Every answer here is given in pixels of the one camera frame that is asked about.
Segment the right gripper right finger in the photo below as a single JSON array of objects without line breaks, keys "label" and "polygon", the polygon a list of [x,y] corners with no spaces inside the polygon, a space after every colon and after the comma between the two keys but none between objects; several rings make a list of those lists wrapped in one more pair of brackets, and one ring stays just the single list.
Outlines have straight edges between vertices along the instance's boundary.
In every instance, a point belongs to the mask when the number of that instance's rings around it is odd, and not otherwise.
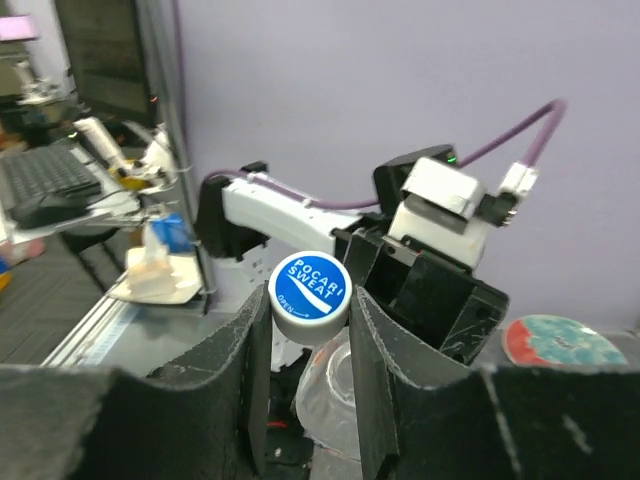
[{"label": "right gripper right finger", "polygon": [[351,299],[366,479],[635,479],[639,374],[626,367],[469,368]]}]

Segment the clear Pocari Sweat bottle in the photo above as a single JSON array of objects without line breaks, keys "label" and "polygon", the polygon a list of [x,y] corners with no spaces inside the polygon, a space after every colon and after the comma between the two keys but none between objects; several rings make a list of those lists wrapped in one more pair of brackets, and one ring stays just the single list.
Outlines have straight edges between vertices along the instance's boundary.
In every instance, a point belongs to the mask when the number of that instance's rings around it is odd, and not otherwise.
[{"label": "clear Pocari Sweat bottle", "polygon": [[348,328],[313,350],[298,384],[295,413],[315,443],[360,459]]}]

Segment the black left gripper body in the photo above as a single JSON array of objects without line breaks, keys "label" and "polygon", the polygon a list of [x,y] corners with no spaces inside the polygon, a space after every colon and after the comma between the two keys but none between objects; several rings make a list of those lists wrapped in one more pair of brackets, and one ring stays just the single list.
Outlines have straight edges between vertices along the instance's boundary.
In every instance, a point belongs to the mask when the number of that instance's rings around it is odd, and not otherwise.
[{"label": "black left gripper body", "polygon": [[462,364],[475,360],[509,306],[506,293],[412,238],[336,229],[335,256],[397,324]]}]

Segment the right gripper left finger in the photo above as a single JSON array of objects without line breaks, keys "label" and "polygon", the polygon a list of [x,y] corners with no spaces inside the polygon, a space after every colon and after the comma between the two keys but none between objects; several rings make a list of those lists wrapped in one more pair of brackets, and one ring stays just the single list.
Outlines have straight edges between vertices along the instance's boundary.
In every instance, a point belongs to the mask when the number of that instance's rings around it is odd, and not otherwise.
[{"label": "right gripper left finger", "polygon": [[271,308],[258,287],[157,379],[118,368],[5,366],[5,479],[258,479]]}]

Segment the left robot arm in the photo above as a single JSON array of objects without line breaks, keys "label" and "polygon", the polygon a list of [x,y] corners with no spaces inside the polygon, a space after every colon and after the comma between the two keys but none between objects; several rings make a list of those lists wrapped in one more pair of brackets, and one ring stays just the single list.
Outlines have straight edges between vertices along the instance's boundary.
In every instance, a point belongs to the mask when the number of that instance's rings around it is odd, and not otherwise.
[{"label": "left robot arm", "polygon": [[200,187],[195,233],[214,258],[242,259],[276,238],[341,261],[394,321],[470,364],[504,318],[508,296],[474,275],[488,232],[513,215],[510,191],[465,174],[450,144],[378,166],[378,212],[331,208],[277,184],[264,163],[215,173]]}]

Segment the blue white Pocari cap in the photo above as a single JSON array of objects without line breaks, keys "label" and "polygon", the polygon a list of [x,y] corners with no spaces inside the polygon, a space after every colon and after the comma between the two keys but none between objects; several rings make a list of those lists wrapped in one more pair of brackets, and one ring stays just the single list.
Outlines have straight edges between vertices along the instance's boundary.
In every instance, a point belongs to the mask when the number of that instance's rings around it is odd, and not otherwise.
[{"label": "blue white Pocari cap", "polygon": [[321,251],[284,258],[268,281],[276,326],[303,346],[323,344],[345,327],[352,292],[351,277],[342,263]]}]

